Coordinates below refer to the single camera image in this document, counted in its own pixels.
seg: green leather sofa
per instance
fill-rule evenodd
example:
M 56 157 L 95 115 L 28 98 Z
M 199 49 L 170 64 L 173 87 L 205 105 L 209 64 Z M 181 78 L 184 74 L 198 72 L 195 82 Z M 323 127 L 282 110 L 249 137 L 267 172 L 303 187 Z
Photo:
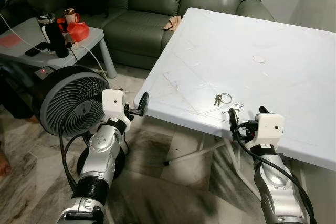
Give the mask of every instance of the green leather sofa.
M 17 2 L 61 14 L 67 0 L 11 0 L 9 8 Z M 151 69 L 173 35 L 162 27 L 190 7 L 273 20 L 260 0 L 109 0 L 108 18 L 81 15 L 81 20 L 103 29 L 113 62 Z

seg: paper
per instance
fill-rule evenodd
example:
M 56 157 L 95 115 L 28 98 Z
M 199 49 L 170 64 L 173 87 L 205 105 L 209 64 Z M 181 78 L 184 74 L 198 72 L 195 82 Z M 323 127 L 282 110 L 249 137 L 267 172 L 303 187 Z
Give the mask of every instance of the paper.
M 0 38 L 0 45 L 4 47 L 12 47 L 18 44 L 21 39 L 16 34 L 10 34 L 5 37 Z

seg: gray fan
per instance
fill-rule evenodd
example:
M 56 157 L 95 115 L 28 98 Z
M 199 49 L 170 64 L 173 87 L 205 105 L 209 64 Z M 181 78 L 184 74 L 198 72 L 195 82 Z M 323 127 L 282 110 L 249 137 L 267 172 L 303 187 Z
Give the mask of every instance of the gray fan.
M 56 70 L 35 90 L 33 111 L 42 127 L 59 135 L 59 127 L 70 109 L 85 99 L 102 94 L 109 83 L 101 75 L 82 66 Z M 104 116 L 99 99 L 80 102 L 65 120 L 63 136 L 75 136 L 90 130 Z

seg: key ring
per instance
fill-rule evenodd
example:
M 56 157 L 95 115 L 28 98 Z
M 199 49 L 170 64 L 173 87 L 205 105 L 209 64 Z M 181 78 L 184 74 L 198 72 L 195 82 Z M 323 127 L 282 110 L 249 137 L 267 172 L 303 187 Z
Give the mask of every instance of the key ring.
M 223 100 L 222 100 L 222 96 L 223 96 L 223 95 L 229 97 L 229 98 L 230 98 L 230 101 L 228 101 L 228 102 L 223 101 Z M 220 95 L 220 102 L 222 102 L 222 103 L 224 103 L 224 104 L 229 104 L 229 103 L 232 102 L 232 96 L 231 96 L 229 93 L 221 93 L 221 95 Z

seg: smartphone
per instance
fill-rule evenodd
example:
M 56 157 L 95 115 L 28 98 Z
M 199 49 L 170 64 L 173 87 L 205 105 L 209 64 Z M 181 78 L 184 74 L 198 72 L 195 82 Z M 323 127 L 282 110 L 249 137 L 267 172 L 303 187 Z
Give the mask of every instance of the smartphone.
M 25 52 L 25 55 L 28 55 L 28 56 L 35 56 L 37 55 L 40 51 L 39 50 L 44 50 L 48 47 L 48 43 L 46 42 L 41 42 L 40 44 L 38 44 L 37 46 L 35 46 L 36 48 L 32 48 L 28 51 Z

